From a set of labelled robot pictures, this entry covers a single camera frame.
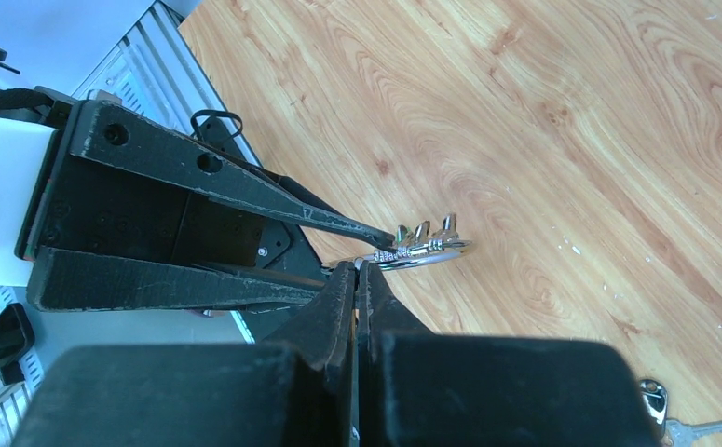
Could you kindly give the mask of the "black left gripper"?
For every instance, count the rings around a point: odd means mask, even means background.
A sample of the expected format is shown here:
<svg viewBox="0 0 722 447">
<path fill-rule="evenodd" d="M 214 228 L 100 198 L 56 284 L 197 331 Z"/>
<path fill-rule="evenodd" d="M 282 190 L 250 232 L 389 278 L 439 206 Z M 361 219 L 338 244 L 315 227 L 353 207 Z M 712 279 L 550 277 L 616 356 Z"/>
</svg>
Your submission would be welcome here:
<svg viewBox="0 0 722 447">
<path fill-rule="evenodd" d="M 229 265 L 279 267 L 302 246 L 290 224 L 395 242 L 291 177 L 86 100 L 53 134 L 14 253 L 33 261 L 45 247 L 26 288 L 44 312 L 305 305 L 323 281 Z M 218 264 L 181 266 L 198 262 Z"/>
</svg>

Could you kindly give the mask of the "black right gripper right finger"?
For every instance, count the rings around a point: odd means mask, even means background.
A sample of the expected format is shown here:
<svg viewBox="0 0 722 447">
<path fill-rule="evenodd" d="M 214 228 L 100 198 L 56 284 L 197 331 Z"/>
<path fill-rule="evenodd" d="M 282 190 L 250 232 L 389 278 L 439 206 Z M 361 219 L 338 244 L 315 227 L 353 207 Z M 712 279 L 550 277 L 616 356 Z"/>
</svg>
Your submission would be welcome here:
<svg viewBox="0 0 722 447">
<path fill-rule="evenodd" d="M 432 332 L 368 262 L 358 293 L 361 445 L 659 444 L 613 347 Z"/>
</svg>

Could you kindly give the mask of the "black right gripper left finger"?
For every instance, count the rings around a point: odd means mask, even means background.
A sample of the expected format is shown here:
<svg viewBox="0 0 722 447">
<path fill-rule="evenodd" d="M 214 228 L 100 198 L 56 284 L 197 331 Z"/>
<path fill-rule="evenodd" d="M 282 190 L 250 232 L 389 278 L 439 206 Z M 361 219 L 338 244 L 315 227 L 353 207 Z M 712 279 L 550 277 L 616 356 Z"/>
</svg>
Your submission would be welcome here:
<svg viewBox="0 0 722 447">
<path fill-rule="evenodd" d="M 347 446 L 357 270 L 254 344 L 93 345 L 48 371 L 16 446 Z"/>
</svg>

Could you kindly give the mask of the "large silver keyring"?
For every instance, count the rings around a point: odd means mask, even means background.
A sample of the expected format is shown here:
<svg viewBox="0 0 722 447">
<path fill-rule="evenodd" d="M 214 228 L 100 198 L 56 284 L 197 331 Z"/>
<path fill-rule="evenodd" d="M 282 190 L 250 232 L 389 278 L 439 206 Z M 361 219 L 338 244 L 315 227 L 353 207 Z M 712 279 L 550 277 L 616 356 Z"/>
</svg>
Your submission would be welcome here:
<svg viewBox="0 0 722 447">
<path fill-rule="evenodd" d="M 331 274 L 341 262 L 350 262 L 357 269 L 362 263 L 369 262 L 377 264 L 383 271 L 391 271 L 455 260 L 468 255 L 475 248 L 474 242 L 463 238 L 456 227 L 457 217 L 454 212 L 447 213 L 434 232 L 430 231 L 429 220 L 423 221 L 413 230 L 400 224 L 393 248 L 389 251 L 375 250 L 371 254 L 325 263 L 321 272 Z"/>
</svg>

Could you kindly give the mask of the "black key tag with key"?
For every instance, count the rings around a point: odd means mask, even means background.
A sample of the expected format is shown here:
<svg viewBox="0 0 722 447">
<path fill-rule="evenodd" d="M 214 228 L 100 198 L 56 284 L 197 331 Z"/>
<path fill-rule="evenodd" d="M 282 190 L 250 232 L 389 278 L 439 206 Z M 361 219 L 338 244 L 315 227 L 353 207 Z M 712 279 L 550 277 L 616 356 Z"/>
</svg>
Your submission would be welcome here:
<svg viewBox="0 0 722 447">
<path fill-rule="evenodd" d="M 692 419 L 687 412 L 677 410 L 671 392 L 662 382 L 644 377 L 638 380 L 637 388 L 660 446 L 699 446 L 702 440 L 722 433 L 722 418 Z"/>
</svg>

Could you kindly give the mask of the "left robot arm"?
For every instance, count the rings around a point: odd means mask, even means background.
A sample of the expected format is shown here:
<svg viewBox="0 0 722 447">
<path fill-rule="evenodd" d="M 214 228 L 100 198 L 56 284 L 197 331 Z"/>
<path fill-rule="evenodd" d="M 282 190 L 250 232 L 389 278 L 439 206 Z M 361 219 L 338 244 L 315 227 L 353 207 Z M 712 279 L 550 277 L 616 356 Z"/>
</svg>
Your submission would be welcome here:
<svg viewBox="0 0 722 447">
<path fill-rule="evenodd" d="M 391 251 L 294 179 L 246 161 L 238 115 L 205 109 L 185 131 L 122 104 L 0 89 L 0 285 L 41 312 L 305 305 L 323 288 L 263 267 L 273 223 Z"/>
</svg>

